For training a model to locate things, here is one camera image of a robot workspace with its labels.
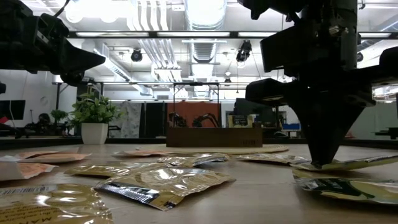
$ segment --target green plant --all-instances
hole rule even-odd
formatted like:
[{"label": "green plant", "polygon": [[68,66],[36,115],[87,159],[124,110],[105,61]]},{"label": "green plant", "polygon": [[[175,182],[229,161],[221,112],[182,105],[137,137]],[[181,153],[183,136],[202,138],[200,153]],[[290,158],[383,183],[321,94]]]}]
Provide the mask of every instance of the green plant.
[{"label": "green plant", "polygon": [[123,113],[112,105],[109,98],[101,96],[99,99],[94,93],[85,93],[80,95],[81,100],[74,105],[74,111],[71,112],[75,116],[73,124],[78,123],[106,123],[113,119],[120,119]]},{"label": "green plant", "polygon": [[62,110],[52,110],[51,111],[51,116],[54,118],[55,120],[55,124],[58,124],[58,122],[62,119],[65,119],[68,117],[68,113]]}]

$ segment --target monitor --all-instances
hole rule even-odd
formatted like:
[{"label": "monitor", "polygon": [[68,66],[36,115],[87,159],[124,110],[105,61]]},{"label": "monitor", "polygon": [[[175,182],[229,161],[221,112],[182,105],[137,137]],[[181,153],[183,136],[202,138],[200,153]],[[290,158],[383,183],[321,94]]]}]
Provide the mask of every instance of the monitor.
[{"label": "monitor", "polygon": [[26,100],[0,100],[0,118],[7,117],[8,119],[23,120],[25,113]]}]

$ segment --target wooden box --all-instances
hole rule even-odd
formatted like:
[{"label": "wooden box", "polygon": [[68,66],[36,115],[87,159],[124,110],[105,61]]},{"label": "wooden box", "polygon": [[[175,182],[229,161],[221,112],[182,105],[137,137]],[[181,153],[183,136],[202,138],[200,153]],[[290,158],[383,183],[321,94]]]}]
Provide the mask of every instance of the wooden box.
[{"label": "wooden box", "polygon": [[262,147],[262,129],[169,128],[167,147]]}]

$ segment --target robotic arm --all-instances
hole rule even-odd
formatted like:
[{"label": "robotic arm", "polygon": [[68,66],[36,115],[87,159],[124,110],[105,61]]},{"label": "robotic arm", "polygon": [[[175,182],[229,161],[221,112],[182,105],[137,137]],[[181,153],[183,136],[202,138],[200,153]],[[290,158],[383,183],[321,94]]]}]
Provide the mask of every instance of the robotic arm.
[{"label": "robotic arm", "polygon": [[196,119],[194,119],[193,123],[192,123],[192,127],[196,127],[196,128],[203,127],[201,123],[202,123],[202,121],[207,120],[207,119],[209,119],[213,123],[214,127],[220,128],[220,125],[218,124],[216,116],[211,113],[201,115],[201,116],[197,117]]},{"label": "robotic arm", "polygon": [[76,86],[87,69],[105,58],[78,49],[67,40],[68,28],[56,16],[33,12],[19,0],[0,1],[0,69],[50,71]]},{"label": "robotic arm", "polygon": [[330,163],[341,140],[367,106],[375,105],[372,85],[397,82],[398,47],[385,50],[380,64],[356,69],[357,0],[238,0],[252,19],[273,9],[294,26],[261,41],[264,71],[284,69],[290,83],[252,82],[246,99],[289,105],[307,138],[312,164]]}]

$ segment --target gold packet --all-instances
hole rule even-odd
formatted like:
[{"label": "gold packet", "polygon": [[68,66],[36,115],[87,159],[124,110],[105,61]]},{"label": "gold packet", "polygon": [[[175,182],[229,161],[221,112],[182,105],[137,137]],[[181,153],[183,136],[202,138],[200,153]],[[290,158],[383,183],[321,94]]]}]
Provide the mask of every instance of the gold packet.
[{"label": "gold packet", "polygon": [[100,196],[79,184],[49,184],[0,189],[0,223],[112,224]]},{"label": "gold packet", "polygon": [[293,170],[296,183],[322,196],[357,202],[398,205],[398,181],[346,179]]},{"label": "gold packet", "polygon": [[292,155],[280,155],[280,154],[249,154],[249,155],[239,155],[233,157],[236,160],[247,160],[247,161],[266,161],[266,162],[277,162],[281,164],[300,164],[303,162],[308,162],[309,160],[300,156]]},{"label": "gold packet", "polygon": [[161,156],[165,154],[170,154],[170,151],[155,151],[155,150],[135,150],[135,151],[121,151],[115,152],[114,156],[121,157],[137,157],[137,156]]},{"label": "gold packet", "polygon": [[171,165],[150,162],[113,162],[105,165],[78,166],[65,171],[65,174],[116,177],[167,167],[171,167]]},{"label": "gold packet", "polygon": [[235,179],[210,170],[176,167],[113,177],[100,182],[95,189],[113,192],[167,211],[189,194],[231,180]]},{"label": "gold packet", "polygon": [[330,164],[325,164],[322,167],[315,167],[311,161],[300,164],[291,164],[291,166],[310,171],[327,171],[327,170],[353,170],[365,167],[380,166],[398,162],[398,155],[396,156],[376,156],[363,159],[353,159],[350,161],[333,160]]},{"label": "gold packet", "polygon": [[200,164],[208,162],[225,162],[229,160],[226,154],[192,154],[187,156],[169,156],[157,160],[157,162],[164,162],[180,167],[195,167]]}]

